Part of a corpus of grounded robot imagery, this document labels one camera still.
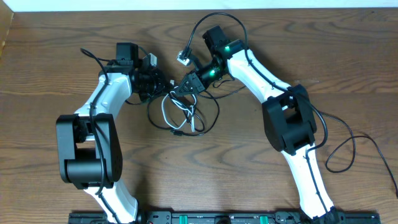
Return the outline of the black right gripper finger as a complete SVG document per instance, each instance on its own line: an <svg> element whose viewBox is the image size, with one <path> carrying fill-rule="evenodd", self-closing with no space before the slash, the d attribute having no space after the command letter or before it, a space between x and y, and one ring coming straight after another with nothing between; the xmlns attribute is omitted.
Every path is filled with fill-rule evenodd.
<svg viewBox="0 0 398 224"><path fill-rule="evenodd" d="M184 76L179 85L179 90L196 90L197 89L196 73L188 73Z"/></svg>
<svg viewBox="0 0 398 224"><path fill-rule="evenodd" d="M191 86L191 84L181 84L174 89L174 92L177 96L198 94L197 88L194 86Z"/></svg>

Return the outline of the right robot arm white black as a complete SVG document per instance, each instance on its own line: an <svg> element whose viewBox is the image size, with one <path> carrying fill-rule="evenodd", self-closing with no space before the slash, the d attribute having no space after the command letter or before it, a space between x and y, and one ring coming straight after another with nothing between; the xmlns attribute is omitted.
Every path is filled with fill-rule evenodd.
<svg viewBox="0 0 398 224"><path fill-rule="evenodd" d="M207 30L203 40L211 54L207 65L198 61L189 46L177 55L183 65L195 66L179 84L177 96L204 92L223 75L242 82L262 105L266 137L290 167L301 211L310 223L339 223L339 214L326 192L315 154L315 118L321 114L311 104L306 89L279 80L258 61L246 40L229 40L220 26Z"/></svg>

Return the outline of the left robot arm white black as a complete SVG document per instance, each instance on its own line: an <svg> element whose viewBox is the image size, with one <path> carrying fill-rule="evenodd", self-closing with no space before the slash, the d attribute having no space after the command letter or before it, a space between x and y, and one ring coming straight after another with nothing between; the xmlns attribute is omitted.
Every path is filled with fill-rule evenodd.
<svg viewBox="0 0 398 224"><path fill-rule="evenodd" d="M132 42L118 42L113 59L81 53L100 66L98 85L72 114L56 120L60 176L65 183L91 195L101 212L71 212L69 223L147 223L147 215L121 178L123 156L115 120L128 99L137 94L141 102L167 88L153 54Z"/></svg>

